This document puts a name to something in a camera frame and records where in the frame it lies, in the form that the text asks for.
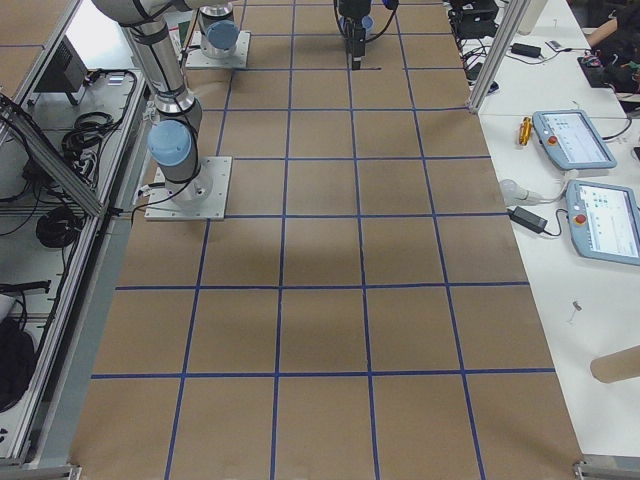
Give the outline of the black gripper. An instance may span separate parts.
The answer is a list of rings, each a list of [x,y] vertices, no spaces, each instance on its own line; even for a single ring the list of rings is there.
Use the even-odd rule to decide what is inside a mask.
[[[362,18],[371,12],[370,0],[336,0],[338,14],[345,18],[347,51],[352,70],[359,70],[366,51],[366,29]]]

